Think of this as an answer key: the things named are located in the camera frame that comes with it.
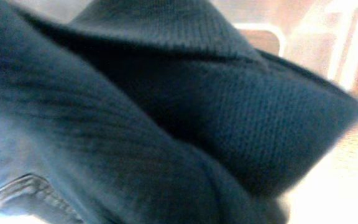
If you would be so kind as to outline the dark blue jeans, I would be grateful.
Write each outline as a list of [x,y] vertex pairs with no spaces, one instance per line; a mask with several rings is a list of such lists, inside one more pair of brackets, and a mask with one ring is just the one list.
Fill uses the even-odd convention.
[[0,188],[0,214],[30,215],[51,224],[84,224],[43,177],[27,174]]

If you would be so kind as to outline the blue shirt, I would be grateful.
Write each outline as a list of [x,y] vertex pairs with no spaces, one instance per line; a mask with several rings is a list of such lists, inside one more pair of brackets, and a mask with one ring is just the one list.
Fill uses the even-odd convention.
[[209,1],[94,1],[67,24],[0,1],[0,188],[43,177],[85,223],[285,223],[279,196],[356,122],[357,99]]

